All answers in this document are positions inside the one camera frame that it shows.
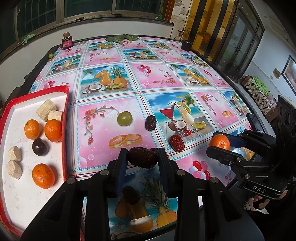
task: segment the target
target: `red and white tray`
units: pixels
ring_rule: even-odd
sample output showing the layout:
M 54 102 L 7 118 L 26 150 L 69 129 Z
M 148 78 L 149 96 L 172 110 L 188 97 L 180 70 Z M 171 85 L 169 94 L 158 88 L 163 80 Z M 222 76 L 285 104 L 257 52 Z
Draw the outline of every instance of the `red and white tray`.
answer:
M 0 221 L 19 236 L 67 179 L 65 130 L 68 97 L 68 87 L 61 85 L 16 98 L 8 103 L 0 120 Z M 35 119 L 44 127 L 45 122 L 38 117 L 36 110 L 47 99 L 53 101 L 57 110 L 64 112 L 62 140 L 50 142 L 41 128 L 40 138 L 48 144 L 49 152 L 45 156 L 37 156 L 32 150 L 33 140 L 25 136 L 24 126 L 28 120 Z M 19 180 L 9 176 L 6 169 L 8 149 L 12 146 L 17 146 L 22 152 L 22 160 L 18 162 L 22 168 Z M 49 189 L 42 189 L 33 182 L 32 169 L 39 163 L 49 165 L 55 173 L 55 184 Z

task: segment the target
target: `person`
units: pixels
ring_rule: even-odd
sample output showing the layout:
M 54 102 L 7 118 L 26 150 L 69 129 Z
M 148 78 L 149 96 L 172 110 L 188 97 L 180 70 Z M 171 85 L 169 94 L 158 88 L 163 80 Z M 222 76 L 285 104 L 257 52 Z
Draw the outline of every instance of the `person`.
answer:
M 296 223 L 296 189 L 285 190 L 282 195 L 274 201 L 260 204 L 268 214 L 258 211 L 247 210 L 248 214 L 261 230 L 265 241 L 290 240 L 295 235 Z M 254 202 L 262 199 L 255 195 Z

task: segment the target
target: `leaf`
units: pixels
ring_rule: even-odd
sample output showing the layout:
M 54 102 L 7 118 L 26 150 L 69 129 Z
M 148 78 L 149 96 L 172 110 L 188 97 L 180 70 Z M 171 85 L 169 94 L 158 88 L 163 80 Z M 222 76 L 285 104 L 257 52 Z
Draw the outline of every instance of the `leaf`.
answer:
M 119 42 L 122 42 L 123 40 L 124 40 L 124 34 L 106 38 L 106 41 L 108 41 L 109 43 L 112 43 L 112 42 L 119 43 Z
M 133 41 L 137 40 L 138 39 L 138 35 L 129 35 L 129 34 L 126 34 L 124 36 L 125 39 L 128 39 L 130 41 L 130 43 L 133 43 Z

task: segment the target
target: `gold panel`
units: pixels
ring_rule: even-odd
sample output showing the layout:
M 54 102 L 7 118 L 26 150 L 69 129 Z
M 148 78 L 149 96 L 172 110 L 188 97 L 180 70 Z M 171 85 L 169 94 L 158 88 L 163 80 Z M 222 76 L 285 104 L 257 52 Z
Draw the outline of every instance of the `gold panel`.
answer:
M 226 13 L 225 13 L 225 16 L 224 16 L 224 19 L 223 19 L 223 22 L 222 22 L 222 26 L 221 26 L 221 28 L 219 30 L 219 33 L 218 33 L 217 38 L 215 40 L 215 43 L 214 43 L 214 45 L 213 45 L 213 47 L 211 49 L 211 52 L 210 52 L 210 54 L 209 54 L 209 56 L 207 58 L 211 62 L 213 61 L 213 58 L 214 58 L 214 56 L 215 56 L 215 54 L 216 54 L 216 52 L 218 50 L 220 42 L 221 42 L 221 40 L 223 38 L 223 35 L 225 33 L 227 24 L 228 24 L 228 22 L 230 20 L 234 1 L 235 0 L 229 0 L 229 2 L 228 2 Z
M 185 32 L 183 34 L 183 39 L 188 40 L 189 38 L 189 33 L 191 31 L 192 25 L 193 25 L 193 21 L 198 9 L 198 5 L 200 4 L 200 0 L 193 0 L 192 5 L 191 5 L 191 9 L 190 9 L 190 14 L 189 14 L 189 18 L 186 24 L 186 29 Z
M 200 25 L 198 27 L 198 31 L 192 45 L 192 49 L 194 49 L 195 51 L 199 50 L 202 39 L 205 36 L 205 32 L 207 30 L 207 27 L 209 25 L 209 22 L 212 16 L 214 5 L 215 5 L 215 0 L 207 0 L 207 3 L 205 5 L 205 10 L 202 14 L 202 19 L 200 21 Z
M 209 44 L 209 41 L 212 37 L 213 31 L 216 27 L 216 23 L 217 23 L 217 20 L 218 20 L 220 11 L 221 11 L 222 3 L 223 3 L 223 0 L 216 0 L 215 1 L 215 5 L 213 8 L 211 19 L 209 21 L 209 25 L 207 27 L 204 37 L 202 38 L 202 42 L 201 42 L 199 50 L 198 50 L 198 52 L 201 55 L 205 54 L 205 51 L 206 51 L 207 46 Z

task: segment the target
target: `bottle label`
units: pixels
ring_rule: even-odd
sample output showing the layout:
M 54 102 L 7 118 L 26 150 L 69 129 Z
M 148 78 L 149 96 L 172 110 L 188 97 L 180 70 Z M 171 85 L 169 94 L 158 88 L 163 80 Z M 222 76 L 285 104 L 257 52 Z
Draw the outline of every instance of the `bottle label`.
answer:
M 70 47 L 70 46 L 72 46 L 72 40 L 66 40 L 66 41 L 63 41 L 63 47 L 64 48 L 67 48 L 67 47 Z

